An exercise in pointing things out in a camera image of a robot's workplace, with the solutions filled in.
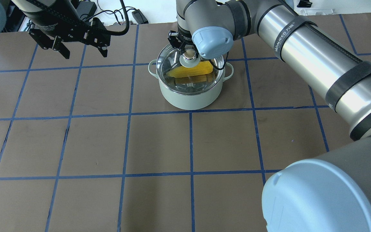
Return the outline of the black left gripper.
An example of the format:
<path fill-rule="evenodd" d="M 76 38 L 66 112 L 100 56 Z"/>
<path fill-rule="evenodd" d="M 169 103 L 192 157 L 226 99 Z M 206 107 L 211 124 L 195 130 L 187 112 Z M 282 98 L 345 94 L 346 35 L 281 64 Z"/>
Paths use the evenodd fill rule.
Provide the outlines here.
<path fill-rule="evenodd" d="M 71 25 L 60 19 L 52 19 L 50 22 L 42 20 L 31 20 L 31 28 L 28 34 L 40 47 L 52 47 L 65 59 L 70 58 L 69 49 L 64 42 L 81 42 L 97 47 L 102 57 L 108 56 L 108 46 L 111 36 L 98 31 L 89 30 L 81 25 Z"/>

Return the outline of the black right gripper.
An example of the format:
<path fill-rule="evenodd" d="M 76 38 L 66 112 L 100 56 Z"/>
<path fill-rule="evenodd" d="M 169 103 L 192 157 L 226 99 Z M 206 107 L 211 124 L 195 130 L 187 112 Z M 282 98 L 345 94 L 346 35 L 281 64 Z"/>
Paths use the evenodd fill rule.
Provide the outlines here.
<path fill-rule="evenodd" d="M 170 30 L 167 38 L 172 47 L 172 57 L 180 57 L 183 54 L 183 50 L 181 49 L 184 49 L 188 45 L 194 45 L 192 36 L 187 31 Z"/>

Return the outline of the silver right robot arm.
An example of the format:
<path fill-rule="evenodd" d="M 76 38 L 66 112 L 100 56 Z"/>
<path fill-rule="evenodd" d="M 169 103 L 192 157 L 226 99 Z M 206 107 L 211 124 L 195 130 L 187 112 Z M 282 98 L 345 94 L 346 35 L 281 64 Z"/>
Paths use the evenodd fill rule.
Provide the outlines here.
<path fill-rule="evenodd" d="M 192 112 L 196 232 L 371 232 L 371 131 L 318 108 L 277 60 L 246 62 L 253 110 Z"/>

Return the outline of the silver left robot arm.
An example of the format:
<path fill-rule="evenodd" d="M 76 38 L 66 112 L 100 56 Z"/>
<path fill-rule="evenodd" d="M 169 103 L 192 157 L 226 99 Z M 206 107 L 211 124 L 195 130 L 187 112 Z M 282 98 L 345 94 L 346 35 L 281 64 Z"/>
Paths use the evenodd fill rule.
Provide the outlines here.
<path fill-rule="evenodd" d="M 44 50 L 52 49 L 69 59 L 67 42 L 80 42 L 96 47 L 103 57 L 107 57 L 110 35 L 100 33 L 105 30 L 99 18 L 94 17 L 97 6 L 89 1 L 39 0 L 47 9 L 41 9 L 26 0 L 13 0 L 12 3 L 30 19 L 28 34 Z M 8 0 L 0 0 L 0 33 L 6 25 Z"/>

